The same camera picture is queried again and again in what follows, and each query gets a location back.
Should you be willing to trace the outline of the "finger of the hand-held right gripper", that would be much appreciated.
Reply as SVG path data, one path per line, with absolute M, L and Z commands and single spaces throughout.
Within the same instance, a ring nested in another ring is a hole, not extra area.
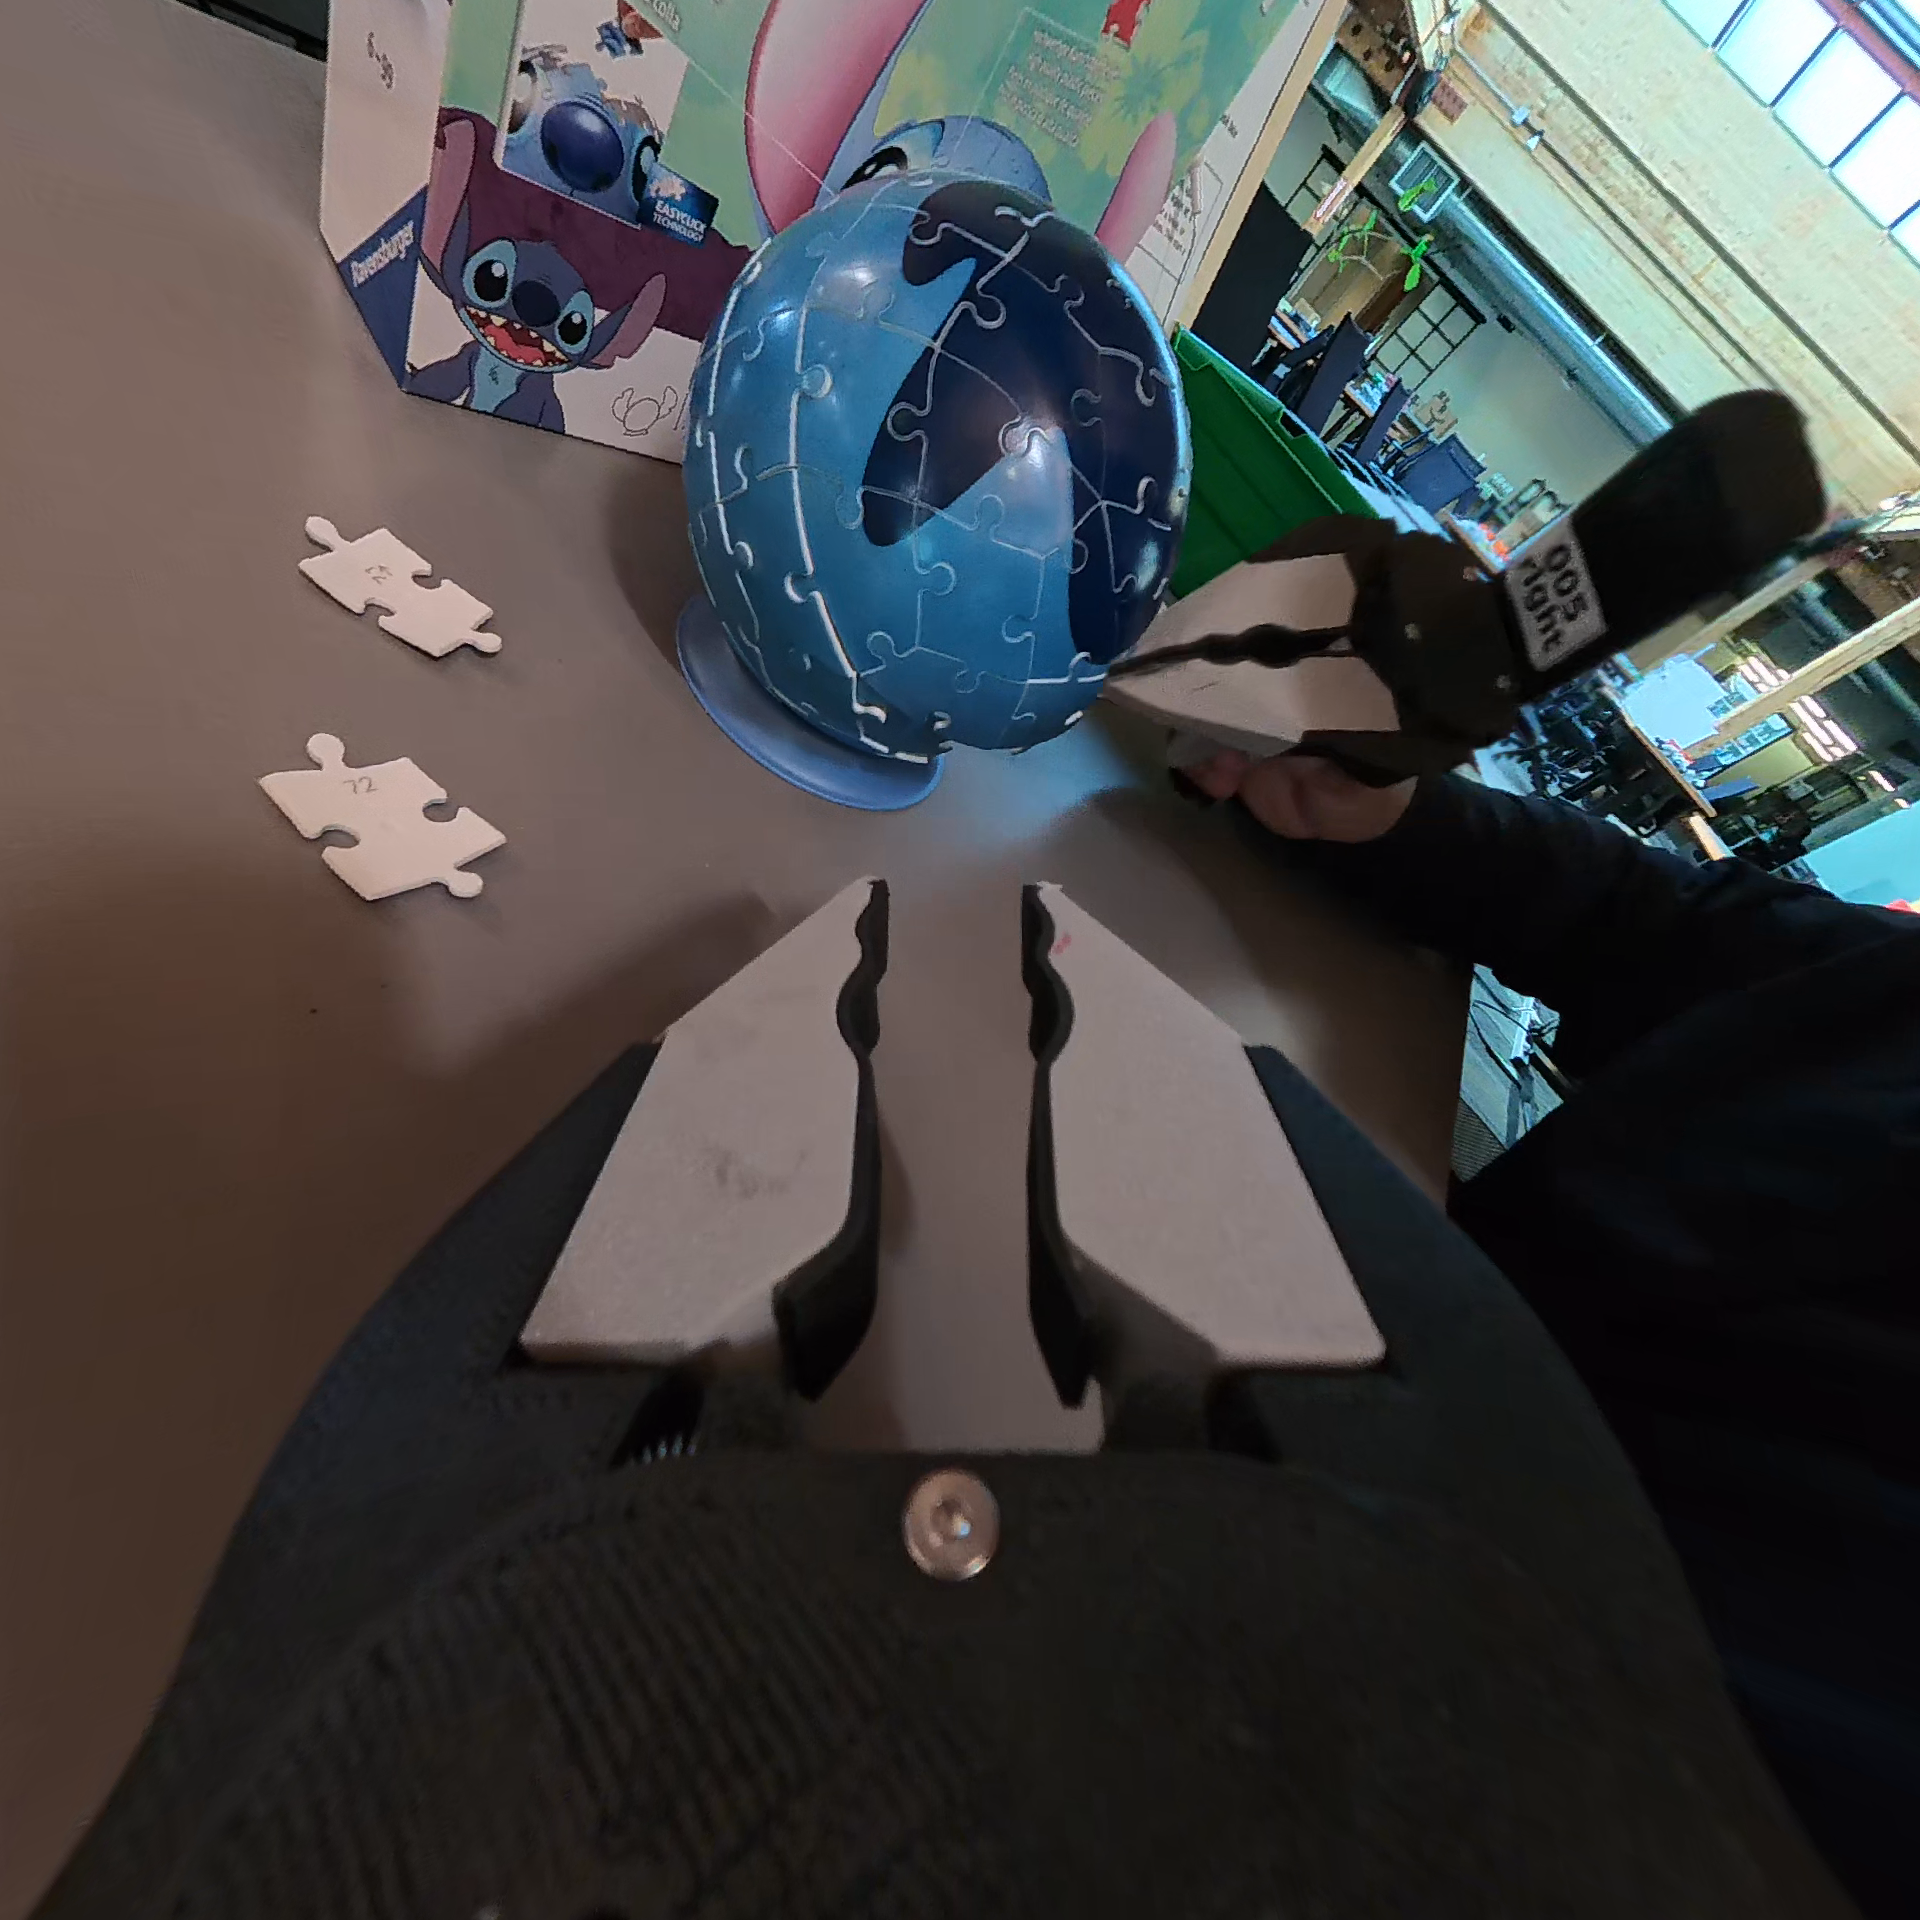
M 1348 647 L 1293 665 L 1142 663 L 1128 674 L 1112 665 L 1098 693 L 1163 727 L 1172 774 L 1222 753 L 1283 757 L 1306 735 L 1392 735 L 1392 693 Z
M 1295 663 L 1346 637 L 1356 576 L 1346 555 L 1239 561 L 1172 600 L 1112 665 Z

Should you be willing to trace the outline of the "long silver wall duct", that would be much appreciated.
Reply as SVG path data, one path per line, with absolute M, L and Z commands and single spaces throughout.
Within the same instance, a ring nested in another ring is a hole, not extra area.
M 1416 137 L 1405 137 L 1392 154 L 1392 194 L 1438 238 L 1440 276 L 1521 331 L 1629 442 L 1647 442 L 1680 419 L 1680 401 L 1474 203 L 1450 161 Z

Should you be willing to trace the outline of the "white joined puzzle pieces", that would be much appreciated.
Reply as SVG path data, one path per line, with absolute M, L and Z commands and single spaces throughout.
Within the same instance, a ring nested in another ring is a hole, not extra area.
M 351 618 L 376 615 L 376 628 L 417 654 L 475 649 L 497 654 L 493 608 L 397 540 L 384 525 L 349 540 L 328 517 L 304 517 L 311 543 L 299 576 Z
M 323 845 L 323 863 L 364 902 L 445 889 L 450 899 L 475 899 L 475 861 L 505 848 L 505 836 L 475 809 L 429 817 L 450 789 L 410 757 L 349 763 L 349 742 L 311 735 L 309 763 L 265 774 L 253 786 L 275 809 Z

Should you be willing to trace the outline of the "green storage bin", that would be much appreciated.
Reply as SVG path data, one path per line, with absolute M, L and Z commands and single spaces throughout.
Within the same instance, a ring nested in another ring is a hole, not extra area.
M 1172 600 L 1187 600 L 1233 564 L 1338 555 L 1356 525 L 1411 532 L 1381 505 L 1331 450 L 1283 413 L 1283 401 L 1233 373 L 1194 331 L 1172 331 L 1192 424 L 1187 534 Z

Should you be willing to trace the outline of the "blue puzzle ball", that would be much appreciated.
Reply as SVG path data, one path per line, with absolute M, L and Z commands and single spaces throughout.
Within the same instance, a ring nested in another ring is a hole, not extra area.
M 1172 342 L 1036 194 L 903 169 L 769 231 L 697 347 L 684 517 L 728 663 L 860 763 L 1031 753 L 1163 615 Z

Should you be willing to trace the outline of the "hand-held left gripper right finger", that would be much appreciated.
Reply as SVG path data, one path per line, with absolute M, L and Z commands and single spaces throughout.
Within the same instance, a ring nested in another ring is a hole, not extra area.
M 1028 1322 L 1063 1403 L 1358 1376 L 1381 1322 L 1252 1053 L 1063 881 L 1020 889 Z

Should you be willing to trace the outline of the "person's right hand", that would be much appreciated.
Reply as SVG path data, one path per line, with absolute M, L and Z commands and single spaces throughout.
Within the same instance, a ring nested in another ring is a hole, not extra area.
M 1356 781 L 1331 757 L 1243 757 L 1233 746 L 1172 766 L 1172 781 L 1194 800 L 1233 800 L 1257 830 L 1293 845 L 1375 845 L 1416 789 L 1416 781 Z

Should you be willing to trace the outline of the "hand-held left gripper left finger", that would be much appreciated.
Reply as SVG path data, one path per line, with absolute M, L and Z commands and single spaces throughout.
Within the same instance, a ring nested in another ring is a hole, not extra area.
M 543 1367 L 776 1376 L 818 1401 L 879 1306 L 879 984 L 860 879 L 659 1034 L 519 1328 Z

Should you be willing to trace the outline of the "black partition panel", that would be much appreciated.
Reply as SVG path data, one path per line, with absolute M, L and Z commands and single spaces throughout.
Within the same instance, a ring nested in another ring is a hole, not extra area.
M 1187 329 L 1249 377 L 1269 347 L 1274 308 L 1293 289 L 1306 253 L 1306 225 L 1274 197 L 1269 183 L 1257 183 Z

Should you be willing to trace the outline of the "printed cartoon puzzle box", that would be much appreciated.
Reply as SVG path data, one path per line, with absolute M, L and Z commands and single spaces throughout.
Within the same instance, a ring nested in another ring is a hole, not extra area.
M 323 245 L 404 394 L 681 463 L 735 276 L 890 169 L 1036 194 L 1172 325 L 1331 25 L 1289 0 L 349 0 Z

